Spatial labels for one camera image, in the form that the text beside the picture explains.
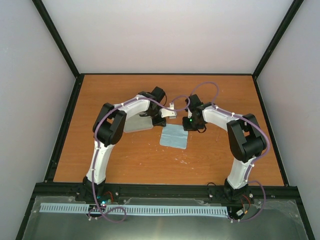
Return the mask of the pink glasses case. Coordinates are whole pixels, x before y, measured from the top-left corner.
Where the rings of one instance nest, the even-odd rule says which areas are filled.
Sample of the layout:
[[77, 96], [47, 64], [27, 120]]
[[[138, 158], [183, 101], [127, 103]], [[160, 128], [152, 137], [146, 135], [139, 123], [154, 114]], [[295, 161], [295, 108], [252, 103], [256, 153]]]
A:
[[125, 121], [123, 132], [133, 133], [150, 130], [152, 128], [153, 122], [150, 116], [141, 117], [139, 114], [137, 114]]

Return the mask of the light blue cleaning cloth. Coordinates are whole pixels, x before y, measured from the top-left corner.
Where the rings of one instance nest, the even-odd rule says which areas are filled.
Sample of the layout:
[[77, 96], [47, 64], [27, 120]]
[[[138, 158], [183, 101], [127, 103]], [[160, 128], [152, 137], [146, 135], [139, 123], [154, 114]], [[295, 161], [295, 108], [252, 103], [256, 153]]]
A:
[[165, 147], [185, 150], [188, 143], [188, 133], [182, 125], [167, 124], [162, 129], [159, 144]]

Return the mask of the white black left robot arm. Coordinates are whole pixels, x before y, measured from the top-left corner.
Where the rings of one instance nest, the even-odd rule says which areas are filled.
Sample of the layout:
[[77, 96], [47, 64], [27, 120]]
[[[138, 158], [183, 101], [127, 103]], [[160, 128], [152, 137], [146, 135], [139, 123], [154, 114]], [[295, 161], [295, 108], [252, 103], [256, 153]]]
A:
[[151, 92], [142, 91], [135, 97], [119, 103], [105, 103], [92, 127], [94, 152], [90, 168], [83, 178], [86, 195], [92, 201], [99, 201], [104, 195], [106, 170], [111, 152], [123, 133], [165, 127], [166, 119], [161, 117], [161, 106], [165, 91], [156, 86]]

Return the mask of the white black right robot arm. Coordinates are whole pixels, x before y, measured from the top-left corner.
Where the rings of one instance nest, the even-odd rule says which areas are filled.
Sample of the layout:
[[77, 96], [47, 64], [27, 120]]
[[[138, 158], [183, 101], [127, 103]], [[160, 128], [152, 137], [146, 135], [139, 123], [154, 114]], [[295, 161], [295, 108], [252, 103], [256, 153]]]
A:
[[270, 149], [270, 142], [261, 130], [255, 115], [229, 112], [216, 104], [200, 101], [196, 94], [185, 99], [188, 116], [182, 118], [185, 131], [204, 133], [206, 124], [213, 124], [227, 132], [233, 155], [230, 174], [224, 181], [224, 197], [229, 202], [238, 200], [248, 188], [248, 179], [255, 161]]

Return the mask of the clear acrylic front plate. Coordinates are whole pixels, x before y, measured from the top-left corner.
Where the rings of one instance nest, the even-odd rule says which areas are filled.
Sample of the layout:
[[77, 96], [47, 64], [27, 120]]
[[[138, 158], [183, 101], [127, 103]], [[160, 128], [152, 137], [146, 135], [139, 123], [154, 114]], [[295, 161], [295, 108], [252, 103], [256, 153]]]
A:
[[[37, 197], [26, 225], [25, 240], [306, 240], [293, 200], [256, 200], [242, 220], [212, 216], [133, 216], [44, 213], [41, 203], [87, 204], [73, 197]], [[195, 199], [131, 198], [124, 205], [211, 206]]]

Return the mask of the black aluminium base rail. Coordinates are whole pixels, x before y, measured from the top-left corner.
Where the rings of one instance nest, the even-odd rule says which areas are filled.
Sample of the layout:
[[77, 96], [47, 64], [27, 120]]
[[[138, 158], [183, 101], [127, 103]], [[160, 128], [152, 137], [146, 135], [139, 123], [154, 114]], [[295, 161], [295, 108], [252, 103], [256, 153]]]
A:
[[[231, 204], [239, 200], [226, 200], [222, 186], [214, 185], [145, 185], [145, 184], [112, 184], [104, 185], [98, 201], [107, 200], [123, 203], [130, 198], [160, 199], [196, 199], [205, 203]], [[31, 197], [75, 197], [77, 201], [92, 203], [93, 195], [81, 183], [37, 183]]]

